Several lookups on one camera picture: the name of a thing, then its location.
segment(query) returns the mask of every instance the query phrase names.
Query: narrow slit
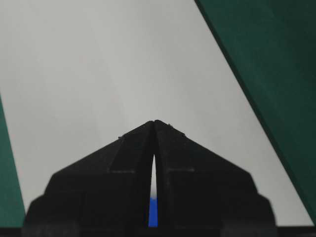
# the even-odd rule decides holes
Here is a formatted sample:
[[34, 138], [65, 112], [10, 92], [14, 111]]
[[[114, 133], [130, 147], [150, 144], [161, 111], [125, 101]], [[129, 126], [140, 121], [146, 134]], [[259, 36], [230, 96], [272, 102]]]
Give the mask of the narrow slit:
[[152, 167], [152, 182], [150, 188], [150, 203], [149, 203], [149, 222], [148, 227], [158, 226], [158, 209], [157, 209], [157, 184], [156, 184], [156, 161], [155, 156]]

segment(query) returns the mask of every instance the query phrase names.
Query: gray background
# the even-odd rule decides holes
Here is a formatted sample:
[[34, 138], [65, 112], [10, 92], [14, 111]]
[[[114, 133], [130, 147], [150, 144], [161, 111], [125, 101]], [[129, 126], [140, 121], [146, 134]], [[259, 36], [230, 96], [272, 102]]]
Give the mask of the gray background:
[[161, 119], [249, 171], [279, 225], [312, 224], [193, 1], [0, 0], [0, 34], [26, 208], [53, 172]]

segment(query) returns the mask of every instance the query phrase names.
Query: white backdrop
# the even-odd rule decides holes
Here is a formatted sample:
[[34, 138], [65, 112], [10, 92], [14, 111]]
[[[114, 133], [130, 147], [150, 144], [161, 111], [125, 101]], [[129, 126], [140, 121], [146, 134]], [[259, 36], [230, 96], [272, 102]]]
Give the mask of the white backdrop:
[[312, 224], [192, 0], [0, 0], [0, 92], [26, 208], [161, 119], [249, 171], [279, 225]]

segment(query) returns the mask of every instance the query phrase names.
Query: black plastic object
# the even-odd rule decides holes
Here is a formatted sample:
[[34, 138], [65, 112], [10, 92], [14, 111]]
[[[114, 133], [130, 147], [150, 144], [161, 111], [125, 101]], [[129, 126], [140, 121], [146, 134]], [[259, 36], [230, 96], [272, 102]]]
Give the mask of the black plastic object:
[[[156, 157], [158, 227], [148, 228]], [[34, 200], [23, 237], [311, 237], [314, 228], [277, 228], [251, 175], [182, 132], [149, 121], [55, 173]]]
[[154, 122], [55, 173], [31, 203], [24, 237], [125, 236], [148, 223]]

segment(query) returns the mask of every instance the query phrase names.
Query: dark green wall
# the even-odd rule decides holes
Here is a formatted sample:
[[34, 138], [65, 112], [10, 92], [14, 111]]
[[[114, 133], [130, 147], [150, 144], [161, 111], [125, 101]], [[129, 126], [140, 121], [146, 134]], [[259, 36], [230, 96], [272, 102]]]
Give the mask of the dark green wall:
[[196, 3], [316, 223], [316, 1]]
[[20, 227], [24, 205], [0, 98], [0, 227]]

